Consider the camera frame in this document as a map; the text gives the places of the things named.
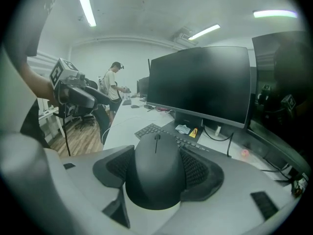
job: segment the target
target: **ceiling light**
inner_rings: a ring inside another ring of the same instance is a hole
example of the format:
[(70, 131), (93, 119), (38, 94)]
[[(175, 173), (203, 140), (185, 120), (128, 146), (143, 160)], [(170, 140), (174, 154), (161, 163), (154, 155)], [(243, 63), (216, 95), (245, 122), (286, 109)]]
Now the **ceiling light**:
[(263, 11), (255, 11), (253, 12), (255, 18), (262, 17), (291, 17), (297, 18), (297, 13), (289, 10), (263, 10)]
[(198, 34), (196, 34), (196, 35), (194, 35), (194, 36), (188, 38), (188, 40), (194, 40), (194, 39), (196, 39), (196, 38), (198, 38), (198, 37), (200, 37), (200, 36), (202, 36), (202, 35), (204, 35), (204, 34), (210, 32), (210, 31), (212, 31), (212, 30), (219, 29), (219, 28), (221, 28), (221, 27), (220, 27), (218, 24), (216, 24), (216, 25), (214, 25), (214, 26), (212, 26), (212, 27), (209, 27), (208, 29), (205, 29), (205, 30), (199, 32)]
[(82, 5), (83, 11), (85, 13), (85, 16), (87, 18), (87, 21), (90, 25), (90, 27), (96, 26), (96, 21), (94, 20), (90, 1), (89, 0), (79, 0), (80, 4)]

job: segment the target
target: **desk leg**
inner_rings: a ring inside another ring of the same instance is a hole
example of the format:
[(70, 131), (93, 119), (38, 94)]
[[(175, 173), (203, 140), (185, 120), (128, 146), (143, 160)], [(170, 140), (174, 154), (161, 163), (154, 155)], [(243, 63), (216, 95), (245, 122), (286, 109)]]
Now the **desk leg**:
[(64, 130), (63, 130), (62, 124), (61, 124), (61, 122), (60, 122), (60, 119), (59, 119), (57, 116), (55, 116), (55, 118), (57, 119), (57, 123), (58, 123), (58, 126), (59, 126), (59, 128), (60, 128), (62, 137), (65, 139), (65, 134), (64, 134)]
[(49, 118), (47, 117), (45, 120), (46, 120), (46, 122), (47, 122), (47, 124), (48, 124), (48, 128), (49, 128), (49, 131), (50, 131), (52, 137), (55, 138), (53, 129), (51, 128), (51, 125), (50, 125), (50, 122), (49, 122)]

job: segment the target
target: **yellow object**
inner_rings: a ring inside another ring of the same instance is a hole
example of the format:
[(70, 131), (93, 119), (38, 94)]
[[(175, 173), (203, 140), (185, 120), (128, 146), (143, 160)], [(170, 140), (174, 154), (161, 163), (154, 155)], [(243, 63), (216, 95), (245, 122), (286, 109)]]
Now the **yellow object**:
[(197, 134), (197, 132), (198, 132), (198, 129), (197, 128), (195, 128), (190, 134), (189, 134), (189, 136), (190, 137), (192, 137), (192, 138), (195, 138), (196, 137), (196, 134)]

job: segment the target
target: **person's arm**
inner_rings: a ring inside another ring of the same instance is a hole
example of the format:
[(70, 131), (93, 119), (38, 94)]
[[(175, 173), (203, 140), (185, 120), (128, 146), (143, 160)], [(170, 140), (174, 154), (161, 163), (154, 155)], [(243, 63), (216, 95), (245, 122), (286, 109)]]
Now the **person's arm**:
[(36, 74), (26, 62), (24, 62), (21, 66), (20, 75), (37, 97), (50, 100), (51, 104), (54, 106), (59, 105), (53, 96), (53, 87), (51, 82), (48, 79)]
[(108, 77), (109, 77), (109, 83), (110, 83), (110, 86), (117, 90), (117, 91), (120, 91), (120, 92), (125, 92), (125, 90), (121, 87), (118, 87), (116, 84), (115, 84), (115, 78), (114, 78), (114, 73), (113, 72), (110, 72), (108, 73)]
[(124, 88), (118, 87), (118, 86), (116, 86), (116, 85), (111, 85), (111, 87), (112, 87), (113, 89), (116, 89), (116, 90), (122, 92), (122, 93), (125, 93), (125, 89), (124, 89)]

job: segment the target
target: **monitor stand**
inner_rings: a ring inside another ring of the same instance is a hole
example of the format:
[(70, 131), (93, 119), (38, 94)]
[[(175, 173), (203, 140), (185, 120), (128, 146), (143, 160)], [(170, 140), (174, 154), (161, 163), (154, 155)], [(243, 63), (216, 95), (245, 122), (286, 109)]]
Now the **monitor stand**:
[[(179, 125), (186, 125), (188, 128), (190, 128), (190, 132), (187, 134), (181, 134), (175, 128)], [(196, 137), (190, 137), (189, 134), (194, 130), (194, 128), (197, 128), (197, 134)], [(175, 112), (175, 120), (172, 122), (164, 125), (162, 127), (165, 131), (168, 131), (169, 133), (175, 133), (176, 136), (188, 140), (188, 141), (193, 141), (193, 142), (198, 142), (202, 131), (202, 118), (201, 117), (196, 117), (193, 115), (185, 114), (185, 113), (180, 113), (180, 112)]]

